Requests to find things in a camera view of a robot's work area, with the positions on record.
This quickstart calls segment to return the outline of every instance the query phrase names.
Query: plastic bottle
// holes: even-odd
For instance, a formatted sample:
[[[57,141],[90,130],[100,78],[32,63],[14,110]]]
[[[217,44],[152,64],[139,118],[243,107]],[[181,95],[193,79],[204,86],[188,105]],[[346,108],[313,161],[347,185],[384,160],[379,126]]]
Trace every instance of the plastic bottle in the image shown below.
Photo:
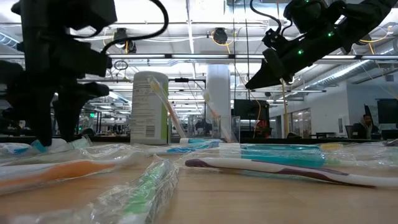
[[[134,75],[130,142],[138,144],[167,144],[167,110],[152,91],[148,78],[154,77],[169,95],[169,78],[159,72],[138,72]]]

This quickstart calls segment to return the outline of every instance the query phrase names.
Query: metal pole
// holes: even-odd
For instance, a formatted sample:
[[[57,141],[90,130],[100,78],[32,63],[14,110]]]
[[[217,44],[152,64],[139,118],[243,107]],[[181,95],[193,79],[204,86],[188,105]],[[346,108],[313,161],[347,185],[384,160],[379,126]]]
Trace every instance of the metal pole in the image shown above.
[[[99,131],[101,131],[102,112],[99,112]]]
[[[96,132],[95,133],[98,133],[98,125],[99,125],[99,123],[100,123],[100,112],[97,112],[97,125],[96,125]]]

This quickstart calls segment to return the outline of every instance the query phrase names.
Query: fluorescent light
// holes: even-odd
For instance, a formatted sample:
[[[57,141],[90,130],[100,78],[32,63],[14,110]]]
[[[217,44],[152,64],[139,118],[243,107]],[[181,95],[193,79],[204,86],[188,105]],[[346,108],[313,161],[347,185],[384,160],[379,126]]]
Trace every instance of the fluorescent light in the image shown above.
[[[188,92],[202,92],[203,90],[185,89],[185,88],[169,88],[169,91],[188,91]]]
[[[108,55],[110,58],[115,59],[134,59],[134,58],[165,58],[164,54],[111,54]]]
[[[324,93],[326,90],[292,90],[292,93]]]
[[[228,58],[229,55],[221,54],[172,54],[172,58]]]
[[[196,108],[174,108],[175,111],[198,111]]]
[[[398,55],[364,55],[361,59],[369,59],[369,60],[386,60],[386,59],[398,59]]]
[[[235,55],[236,58],[248,58],[248,55]],[[249,55],[249,59],[264,59],[263,55]]]
[[[194,99],[169,99],[169,101],[174,101],[174,102],[186,102],[186,101],[189,101],[189,102],[204,102],[205,100],[200,100],[200,99],[197,99],[197,100],[194,100]]]
[[[114,99],[118,99],[119,98],[119,96],[116,93],[114,93],[113,91],[109,91],[109,95],[108,96],[112,97]]]
[[[326,55],[322,59],[355,59],[355,55]]]

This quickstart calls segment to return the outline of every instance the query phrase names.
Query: table surface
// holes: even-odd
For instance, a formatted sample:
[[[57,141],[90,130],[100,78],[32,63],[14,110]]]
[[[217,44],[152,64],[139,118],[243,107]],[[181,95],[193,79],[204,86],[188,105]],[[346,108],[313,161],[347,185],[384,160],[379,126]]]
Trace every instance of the table surface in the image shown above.
[[[151,162],[146,158],[116,172],[0,196],[0,223],[16,215],[81,208],[112,186],[139,178]],[[398,190],[188,168],[180,169],[178,179],[157,223],[397,223]]]

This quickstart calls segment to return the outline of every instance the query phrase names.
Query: black cable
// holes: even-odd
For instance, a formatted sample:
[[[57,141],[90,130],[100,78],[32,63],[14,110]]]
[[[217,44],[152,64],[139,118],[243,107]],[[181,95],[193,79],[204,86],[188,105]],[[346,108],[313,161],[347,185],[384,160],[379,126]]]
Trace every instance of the black cable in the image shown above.
[[[244,14],[246,15],[246,0],[243,0],[243,9],[244,9]],[[253,0],[250,0],[250,7],[253,6]],[[244,24],[246,26],[246,47],[248,48],[248,80],[250,80],[250,61],[249,61],[249,31],[248,31],[248,19],[244,18]],[[250,90],[248,90],[248,98],[250,101]],[[251,131],[251,120],[249,119],[249,131]]]
[[[147,34],[147,35],[142,35],[142,36],[138,36],[138,37],[125,37],[125,38],[120,38],[118,40],[113,40],[105,45],[105,47],[101,51],[101,54],[106,54],[106,51],[110,47],[112,47],[113,45],[118,44],[120,42],[126,42],[126,41],[130,41],[130,40],[135,41],[135,40],[150,39],[153,37],[157,37],[160,34],[163,34],[163,32],[165,32],[167,30],[167,27],[169,26],[169,14],[167,13],[166,8],[159,0],[150,0],[150,1],[153,2],[162,11],[162,14],[164,17],[163,27],[160,30],[158,30],[157,32],[154,32],[153,34]]]
[[[278,29],[276,30],[276,32],[277,32],[277,33],[280,32],[280,30],[281,30],[281,28],[282,28],[282,23],[280,23],[280,20],[278,20],[277,18],[275,18],[275,17],[272,16],[272,15],[268,15],[268,14],[265,14],[265,13],[262,13],[262,12],[257,11],[257,10],[253,7],[253,0],[250,0],[250,9],[251,9],[253,12],[257,13],[257,14],[262,15],[262,16],[265,16],[265,17],[268,17],[268,18],[272,19],[273,21],[275,21],[276,23],[278,23]]]
[[[235,85],[234,85],[234,104],[236,100],[236,74],[237,74],[237,69],[236,69],[236,41],[235,41],[235,1],[232,1],[232,24],[233,24],[233,32],[234,32],[234,69],[235,69]]]
[[[293,25],[293,22],[292,21],[290,21],[290,25],[289,26],[287,26],[287,27],[284,27],[283,29],[282,29],[282,32],[280,33],[282,36],[284,35],[284,32],[285,32],[285,30],[286,29],[288,29],[289,27],[292,27],[292,25]]]

